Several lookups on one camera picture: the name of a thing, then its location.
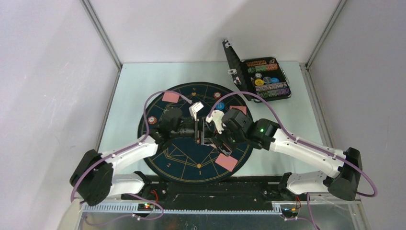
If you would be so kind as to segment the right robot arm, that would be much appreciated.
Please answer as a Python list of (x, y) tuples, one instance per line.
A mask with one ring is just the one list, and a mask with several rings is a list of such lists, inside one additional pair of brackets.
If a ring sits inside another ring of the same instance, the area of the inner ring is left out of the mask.
[(291, 200), (306, 193), (330, 193), (342, 200), (355, 200), (361, 177), (358, 170), (362, 166), (357, 149), (343, 151), (310, 143), (285, 132), (271, 120), (253, 121), (238, 109), (226, 113), (214, 110), (205, 120), (215, 128), (210, 140), (226, 156), (245, 143), (254, 149), (288, 155), (316, 168), (307, 173), (286, 172), (278, 185), (282, 199)]

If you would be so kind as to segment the pink dealt card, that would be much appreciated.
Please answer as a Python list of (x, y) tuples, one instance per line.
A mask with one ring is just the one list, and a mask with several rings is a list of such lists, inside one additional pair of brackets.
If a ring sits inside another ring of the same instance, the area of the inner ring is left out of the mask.
[(231, 109), (237, 109), (237, 110), (240, 110), (243, 114), (247, 114), (247, 107), (246, 106), (237, 106), (237, 105), (231, 105), (230, 107), (229, 107), (229, 109), (231, 110)]
[(180, 96), (178, 94), (165, 92), (162, 96), (162, 101), (168, 103), (177, 103), (179, 101), (179, 98)]
[(238, 160), (231, 156), (226, 156), (220, 153), (220, 155), (216, 158), (215, 163), (228, 170), (229, 172), (232, 172), (236, 167)]

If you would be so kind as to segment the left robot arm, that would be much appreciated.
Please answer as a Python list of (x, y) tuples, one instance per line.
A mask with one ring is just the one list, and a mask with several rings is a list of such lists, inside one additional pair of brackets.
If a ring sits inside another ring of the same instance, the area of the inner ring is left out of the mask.
[(75, 194), (89, 206), (100, 204), (106, 198), (122, 194), (134, 194), (139, 199), (151, 195), (151, 186), (141, 172), (122, 174), (121, 171), (144, 158), (163, 151), (177, 137), (190, 138), (201, 134), (205, 126), (212, 122), (211, 117), (198, 117), (190, 107), (191, 115), (183, 117), (179, 108), (165, 110), (156, 126), (146, 126), (146, 132), (128, 147), (98, 153), (87, 151), (69, 180), (73, 187), (71, 200)]

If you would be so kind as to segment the red poker chip stack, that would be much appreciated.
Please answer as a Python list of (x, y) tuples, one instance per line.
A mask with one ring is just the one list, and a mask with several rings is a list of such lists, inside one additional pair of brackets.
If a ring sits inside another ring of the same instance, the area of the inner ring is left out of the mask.
[(222, 97), (222, 94), (221, 94), (220, 92), (215, 92), (215, 93), (213, 94), (213, 97), (214, 97), (215, 99), (220, 99), (220, 98)]

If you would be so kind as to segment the blue small blind button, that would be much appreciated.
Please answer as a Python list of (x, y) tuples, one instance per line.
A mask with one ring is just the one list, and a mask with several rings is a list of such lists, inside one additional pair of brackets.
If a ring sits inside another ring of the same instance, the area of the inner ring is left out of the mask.
[(225, 108), (225, 104), (223, 102), (219, 102), (216, 106), (215, 106), (215, 110), (224, 110)]

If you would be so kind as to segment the pink playing card deck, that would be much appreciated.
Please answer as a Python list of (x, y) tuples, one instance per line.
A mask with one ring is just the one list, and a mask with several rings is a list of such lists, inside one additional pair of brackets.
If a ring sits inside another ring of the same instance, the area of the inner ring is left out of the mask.
[(230, 156), (232, 149), (229, 148), (226, 144), (222, 143), (216, 146), (216, 148), (218, 149), (218, 151), (226, 156)]

